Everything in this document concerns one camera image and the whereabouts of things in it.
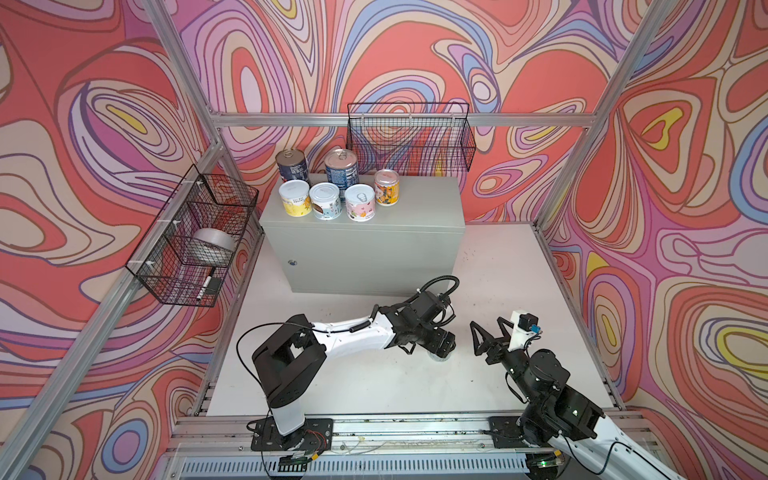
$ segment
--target black and white robotic arm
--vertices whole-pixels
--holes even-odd
[[[509,321],[498,318],[498,325],[502,336],[495,338],[471,322],[472,343],[475,355],[486,355],[486,363],[504,366],[505,377],[512,377],[527,402],[517,421],[520,440],[560,449],[601,478],[684,480],[630,439],[600,407],[568,386],[571,374],[551,350],[528,355],[528,347],[542,334],[536,316],[516,311]]]
[[[443,280],[453,282],[444,293],[427,290]],[[288,319],[251,356],[278,432],[287,437],[305,424],[300,397],[326,359],[393,346],[410,355],[417,345],[434,359],[446,359],[455,336],[443,326],[455,317],[450,294],[457,286],[455,276],[439,276],[404,302],[376,305],[358,319],[311,323],[303,314]]]

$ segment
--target pink can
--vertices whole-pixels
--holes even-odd
[[[346,189],[346,214],[355,222],[366,222],[376,215],[376,194],[370,185],[357,184]]]

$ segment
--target colorful psychedelic wall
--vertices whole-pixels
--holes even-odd
[[[686,478],[768,478],[768,5],[667,19],[545,233]]]
[[[211,107],[346,112],[354,101],[465,100],[473,112],[592,112],[645,0],[196,0],[173,19]],[[580,133],[478,127],[460,175],[467,220],[530,221]],[[274,154],[344,145],[345,128],[232,127],[246,179],[277,182]]]
[[[0,2],[0,442],[207,147],[140,2]],[[29,469],[146,478],[200,387],[217,307],[142,290]]]

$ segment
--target black wire mesh basket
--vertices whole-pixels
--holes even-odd
[[[346,147],[361,173],[455,176],[469,171],[475,156],[468,113],[460,101],[347,104]]]
[[[214,306],[258,196],[241,180],[198,173],[147,258],[128,269],[160,303]]]

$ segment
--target gray cabinet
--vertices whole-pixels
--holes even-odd
[[[373,176],[361,175],[360,183],[373,185]],[[290,217],[277,190],[260,222],[294,292],[410,296],[453,271],[465,229],[453,177],[400,177],[399,202],[376,205],[367,222],[350,220],[344,205],[335,220]]]

